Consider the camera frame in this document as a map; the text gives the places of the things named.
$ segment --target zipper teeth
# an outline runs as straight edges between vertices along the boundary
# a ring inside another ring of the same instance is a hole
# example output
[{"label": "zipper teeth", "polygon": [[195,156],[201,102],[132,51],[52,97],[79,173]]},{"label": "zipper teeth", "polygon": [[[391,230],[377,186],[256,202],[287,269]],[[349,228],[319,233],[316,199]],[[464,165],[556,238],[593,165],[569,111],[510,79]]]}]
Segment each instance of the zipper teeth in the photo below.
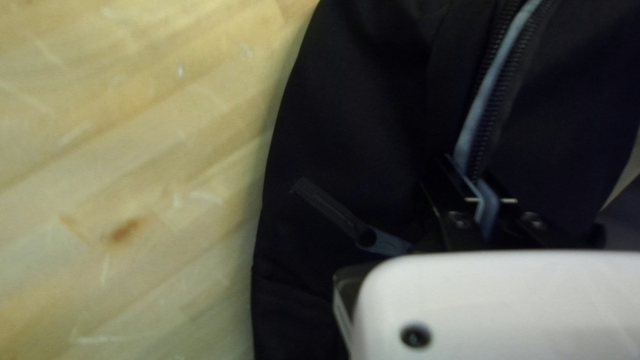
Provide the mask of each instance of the zipper teeth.
[{"label": "zipper teeth", "polygon": [[499,13],[498,19],[494,25],[495,30],[492,32],[491,39],[489,41],[488,51],[484,56],[482,64],[480,64],[473,94],[477,94],[478,89],[480,89],[480,84],[482,83],[486,72],[491,67],[491,63],[493,62],[493,59],[495,59],[495,55],[498,53],[502,39],[504,39],[504,35],[507,33],[507,29],[509,29],[511,21],[518,13],[520,1],[521,0],[512,0]]},{"label": "zipper teeth", "polygon": [[[498,80],[496,81],[491,97],[480,120],[478,131],[471,148],[471,156],[469,157],[467,175],[473,182],[476,182],[482,175],[484,157],[486,155],[486,146],[488,144],[489,137],[493,132],[493,125],[497,120],[500,107],[504,102],[504,97],[506,95],[507,89],[509,88],[509,84],[511,83],[511,78],[513,77],[513,74],[515,73],[516,68],[520,63],[522,56],[524,55],[527,44],[531,40],[534,32],[538,29],[540,20],[549,13],[551,7],[556,1],[557,0],[545,1],[543,4],[541,4],[540,7],[538,7],[538,9],[531,15],[531,17],[529,17],[524,28],[520,32],[520,35],[518,36],[518,41],[512,48],[511,53],[509,54],[509,57],[504,64],[504,67],[500,71]],[[502,41],[502,38],[504,38],[505,32],[506,30],[502,30],[502,28],[500,29],[500,41]],[[490,56],[493,60],[493,57],[495,57],[495,54],[497,52],[497,47],[495,47],[495,44],[492,46],[493,47],[491,48]]]}]

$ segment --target black zipper pull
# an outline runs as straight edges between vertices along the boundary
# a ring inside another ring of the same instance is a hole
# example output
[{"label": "black zipper pull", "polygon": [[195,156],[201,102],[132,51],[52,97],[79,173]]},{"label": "black zipper pull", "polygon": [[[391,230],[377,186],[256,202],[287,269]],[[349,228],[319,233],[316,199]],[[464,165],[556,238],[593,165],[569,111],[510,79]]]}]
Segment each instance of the black zipper pull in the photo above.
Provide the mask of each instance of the black zipper pull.
[{"label": "black zipper pull", "polygon": [[363,250],[385,256],[398,256],[409,253],[413,247],[410,242],[360,220],[349,209],[306,177],[298,180],[291,188],[291,192],[297,193],[316,210],[324,214],[352,238],[357,247]]}]

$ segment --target light wood panel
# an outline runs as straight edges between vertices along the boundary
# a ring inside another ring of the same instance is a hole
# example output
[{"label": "light wood panel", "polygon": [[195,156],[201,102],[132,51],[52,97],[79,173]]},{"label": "light wood panel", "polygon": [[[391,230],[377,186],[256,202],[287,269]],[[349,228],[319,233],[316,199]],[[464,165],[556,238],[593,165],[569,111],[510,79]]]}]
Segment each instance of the light wood panel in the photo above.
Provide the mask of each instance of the light wood panel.
[{"label": "light wood panel", "polygon": [[252,358],[264,162],[315,4],[0,1],[0,360]]}]

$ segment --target wood knot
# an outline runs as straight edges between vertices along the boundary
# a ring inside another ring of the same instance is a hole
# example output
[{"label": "wood knot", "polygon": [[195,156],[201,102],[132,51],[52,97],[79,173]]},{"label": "wood knot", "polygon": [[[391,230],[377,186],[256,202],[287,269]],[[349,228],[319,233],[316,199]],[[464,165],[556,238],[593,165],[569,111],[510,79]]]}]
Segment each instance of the wood knot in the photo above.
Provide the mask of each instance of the wood knot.
[{"label": "wood knot", "polygon": [[124,243],[129,240],[133,234],[142,226],[142,219],[134,218],[126,221],[118,229],[115,229],[111,236],[112,243]]}]

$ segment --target light blue zipper tape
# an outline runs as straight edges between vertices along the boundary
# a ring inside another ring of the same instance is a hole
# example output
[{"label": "light blue zipper tape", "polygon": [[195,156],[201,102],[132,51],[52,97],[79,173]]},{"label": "light blue zipper tape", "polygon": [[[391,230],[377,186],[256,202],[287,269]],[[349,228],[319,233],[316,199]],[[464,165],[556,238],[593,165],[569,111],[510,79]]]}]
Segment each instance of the light blue zipper tape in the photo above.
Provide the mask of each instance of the light blue zipper tape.
[{"label": "light blue zipper tape", "polygon": [[465,181],[470,185],[473,192],[476,193],[476,196],[479,198],[479,204],[476,207],[475,220],[480,226],[480,230],[485,239],[491,235],[491,231],[500,209],[500,199],[498,199],[495,192],[493,192],[493,190],[482,179],[478,180],[475,186],[467,179],[466,173],[468,170],[469,158],[471,157],[471,147],[473,146],[474,138],[478,132],[480,120],[486,109],[487,102],[493,93],[493,89],[498,81],[500,72],[504,67],[504,63],[515,45],[516,40],[518,40],[518,36],[520,35],[522,28],[524,28],[525,24],[533,12],[536,11],[540,3],[542,3],[542,0],[528,0],[513,18],[513,21],[511,21],[511,25],[509,25],[509,29],[504,35],[504,39],[502,39],[498,52],[491,62],[491,66],[489,66],[489,69],[480,84],[480,89],[471,104],[471,108],[469,109],[469,113],[467,114],[467,118],[465,119],[465,123],[453,152],[453,163],[458,170],[458,173],[460,173],[460,176],[465,178]]}]

